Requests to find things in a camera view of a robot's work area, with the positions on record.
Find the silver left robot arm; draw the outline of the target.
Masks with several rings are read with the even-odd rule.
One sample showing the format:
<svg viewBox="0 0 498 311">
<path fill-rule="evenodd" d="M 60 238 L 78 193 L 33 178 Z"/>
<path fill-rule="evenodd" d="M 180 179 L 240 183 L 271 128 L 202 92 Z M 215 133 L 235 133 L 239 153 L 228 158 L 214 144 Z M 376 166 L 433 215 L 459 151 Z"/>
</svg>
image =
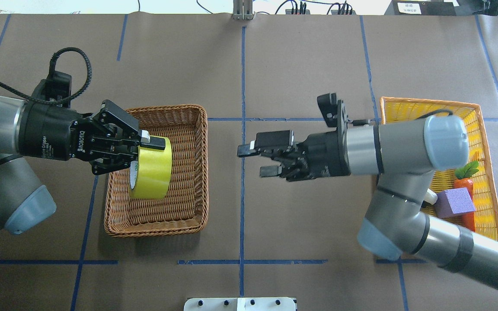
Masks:
<svg viewBox="0 0 498 311">
<path fill-rule="evenodd" d="M 140 127 L 131 114 L 105 100 L 97 114 L 67 106 L 0 96 L 0 231 L 22 234 L 57 210 L 27 157 L 85 161 L 93 175 L 126 169 L 132 197 L 166 195 L 172 144 Z"/>
</svg>

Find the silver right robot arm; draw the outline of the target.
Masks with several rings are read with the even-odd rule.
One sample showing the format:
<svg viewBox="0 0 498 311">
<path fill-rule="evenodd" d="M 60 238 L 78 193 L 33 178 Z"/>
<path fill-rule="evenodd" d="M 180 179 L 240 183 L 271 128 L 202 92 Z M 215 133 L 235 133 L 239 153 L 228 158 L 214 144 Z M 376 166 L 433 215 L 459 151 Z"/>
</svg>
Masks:
<svg viewBox="0 0 498 311">
<path fill-rule="evenodd" d="M 258 133 L 239 145 L 237 156 L 277 161 L 259 175 L 288 182 L 377 175 L 357 235 L 363 248 L 388 260 L 412 254 L 498 290 L 498 242 L 421 212 L 435 172 L 468 160 L 468 134 L 458 116 L 349 127 L 338 115 L 327 116 L 326 124 L 333 130 L 299 143 L 291 130 Z"/>
</svg>

